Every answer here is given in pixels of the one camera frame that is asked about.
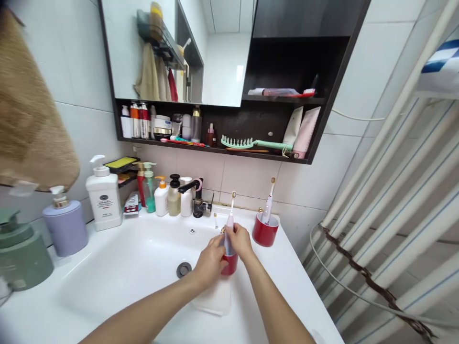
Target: human hand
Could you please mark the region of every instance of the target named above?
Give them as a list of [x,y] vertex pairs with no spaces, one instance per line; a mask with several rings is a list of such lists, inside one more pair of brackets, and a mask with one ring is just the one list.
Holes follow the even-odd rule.
[[242,227],[240,224],[234,224],[234,231],[231,228],[225,226],[225,232],[228,233],[231,245],[234,251],[239,255],[242,261],[255,255],[250,242],[250,234],[247,229]]
[[203,290],[209,288],[220,276],[228,262],[221,260],[226,253],[225,247],[220,246],[223,234],[213,237],[207,247],[199,255],[195,269],[191,272],[196,277]]

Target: ceiling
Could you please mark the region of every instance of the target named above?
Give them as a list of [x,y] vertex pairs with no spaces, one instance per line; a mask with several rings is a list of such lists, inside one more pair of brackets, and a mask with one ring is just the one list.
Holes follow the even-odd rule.
[[252,32],[255,0],[201,0],[209,33]]

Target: sage green pump bottle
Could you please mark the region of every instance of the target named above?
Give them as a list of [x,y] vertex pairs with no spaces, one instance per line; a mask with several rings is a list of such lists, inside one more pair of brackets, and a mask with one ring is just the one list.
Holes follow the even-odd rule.
[[42,235],[29,224],[18,224],[17,210],[0,209],[0,275],[13,290],[26,290],[54,270]]

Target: faucet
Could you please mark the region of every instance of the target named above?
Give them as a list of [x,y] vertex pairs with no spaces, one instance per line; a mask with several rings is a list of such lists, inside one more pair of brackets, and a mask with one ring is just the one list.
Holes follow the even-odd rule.
[[193,216],[196,218],[202,217],[204,213],[211,213],[212,212],[212,203],[214,202],[214,195],[212,195],[212,201],[210,203],[203,202],[202,200],[202,184],[204,179],[199,178],[194,179],[191,183],[187,185],[180,186],[178,188],[179,193],[184,194],[186,191],[194,187],[196,190],[196,198],[193,203]]

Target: sink basin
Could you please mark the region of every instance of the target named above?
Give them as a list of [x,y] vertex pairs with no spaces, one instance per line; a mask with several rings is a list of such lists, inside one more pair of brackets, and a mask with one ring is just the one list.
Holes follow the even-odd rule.
[[[178,280],[181,263],[194,268],[229,213],[223,206],[213,211],[219,229],[213,217],[157,217],[146,212],[103,232],[94,232],[89,224],[87,247],[72,257],[55,259],[49,279],[14,293],[0,308],[0,343],[78,343],[114,313]],[[234,214],[250,232],[255,215],[241,209]],[[343,343],[281,226],[272,247],[252,245],[317,343]],[[268,343],[244,264],[224,279],[231,289],[228,315],[212,315],[188,304],[155,343]]]

